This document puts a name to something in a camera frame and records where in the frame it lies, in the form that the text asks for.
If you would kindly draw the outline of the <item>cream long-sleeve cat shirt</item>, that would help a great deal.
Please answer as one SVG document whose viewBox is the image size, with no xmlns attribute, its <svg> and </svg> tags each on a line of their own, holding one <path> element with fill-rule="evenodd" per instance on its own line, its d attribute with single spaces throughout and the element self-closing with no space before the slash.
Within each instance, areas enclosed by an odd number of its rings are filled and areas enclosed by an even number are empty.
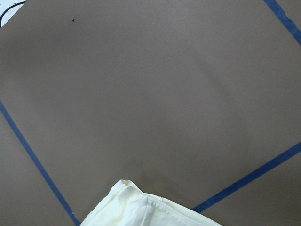
<svg viewBox="0 0 301 226">
<path fill-rule="evenodd" d="M 86 216 L 82 226 L 218 226 L 219 223 L 164 197 L 120 180 Z"/>
</svg>

